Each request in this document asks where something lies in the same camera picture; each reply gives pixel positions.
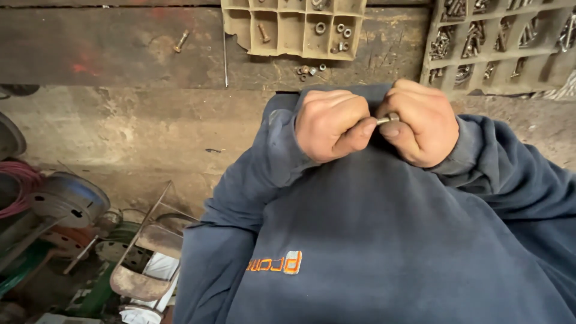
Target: red wire coil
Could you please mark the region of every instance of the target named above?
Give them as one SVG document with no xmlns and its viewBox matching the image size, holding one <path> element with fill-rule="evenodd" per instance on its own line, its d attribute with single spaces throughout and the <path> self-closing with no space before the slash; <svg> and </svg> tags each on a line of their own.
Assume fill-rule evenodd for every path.
<svg viewBox="0 0 576 324">
<path fill-rule="evenodd" d="M 23 161 L 0 162 L 0 174 L 6 174 L 18 182 L 20 191 L 10 206 L 0 210 L 0 219 L 15 215 L 30 208 L 28 195 L 35 192 L 44 182 L 44 175 Z"/>
</svg>

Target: embroidered logo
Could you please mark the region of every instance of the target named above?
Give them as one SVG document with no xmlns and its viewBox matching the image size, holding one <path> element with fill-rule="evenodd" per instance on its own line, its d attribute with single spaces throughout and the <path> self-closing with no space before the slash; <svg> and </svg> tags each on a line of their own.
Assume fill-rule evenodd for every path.
<svg viewBox="0 0 576 324">
<path fill-rule="evenodd" d="M 302 262 L 302 251 L 289 251 L 284 258 L 252 259 L 246 271 L 282 271 L 286 274 L 297 274 Z"/>
</svg>

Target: wooden workbench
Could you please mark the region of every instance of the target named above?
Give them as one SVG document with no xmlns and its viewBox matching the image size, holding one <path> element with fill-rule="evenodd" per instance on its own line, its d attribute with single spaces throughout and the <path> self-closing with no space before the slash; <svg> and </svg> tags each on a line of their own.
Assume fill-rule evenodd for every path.
<svg viewBox="0 0 576 324">
<path fill-rule="evenodd" d="M 222 14 L 203 0 L 197 7 L 147 7 L 160 0 L 0 0 L 0 83 L 223 89 Z M 162 1 L 163 5 L 199 0 Z M 425 0 L 373 0 L 423 4 Z M 37 8 L 37 5 L 54 5 Z M 368 7 L 357 57 L 352 62 L 298 56 L 250 56 L 226 39 L 230 89 L 296 91 L 312 84 L 371 84 L 399 77 L 419 79 L 430 9 Z M 191 34 L 181 53 L 172 46 Z M 301 82 L 297 66 L 328 69 Z"/>
</svg>

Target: sweatshirt sleeve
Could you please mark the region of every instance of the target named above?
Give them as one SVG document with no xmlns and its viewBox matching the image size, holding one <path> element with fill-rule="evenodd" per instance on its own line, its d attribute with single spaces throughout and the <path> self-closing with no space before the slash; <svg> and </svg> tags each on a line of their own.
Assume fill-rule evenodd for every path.
<svg viewBox="0 0 576 324">
<path fill-rule="evenodd" d="M 224 323 L 252 256 L 263 210 L 278 191 L 315 166 L 298 146 L 295 113 L 264 118 L 252 147 L 224 173 L 202 221 L 184 230 L 173 323 Z"/>
<path fill-rule="evenodd" d="M 457 117 L 452 153 L 429 170 L 446 185 L 476 194 L 504 220 L 545 220 L 576 214 L 574 173 L 521 143 L 510 127 L 486 117 Z"/>
</svg>

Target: hex nut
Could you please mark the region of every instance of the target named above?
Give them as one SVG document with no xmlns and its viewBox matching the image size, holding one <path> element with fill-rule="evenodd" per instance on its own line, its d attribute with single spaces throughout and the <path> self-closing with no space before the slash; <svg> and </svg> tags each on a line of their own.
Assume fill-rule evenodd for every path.
<svg viewBox="0 0 576 324">
<path fill-rule="evenodd" d="M 314 29 L 316 30 L 316 33 L 318 35 L 322 35 L 326 31 L 326 24 L 323 22 L 319 22 L 316 24 L 316 27 Z"/>
</svg>

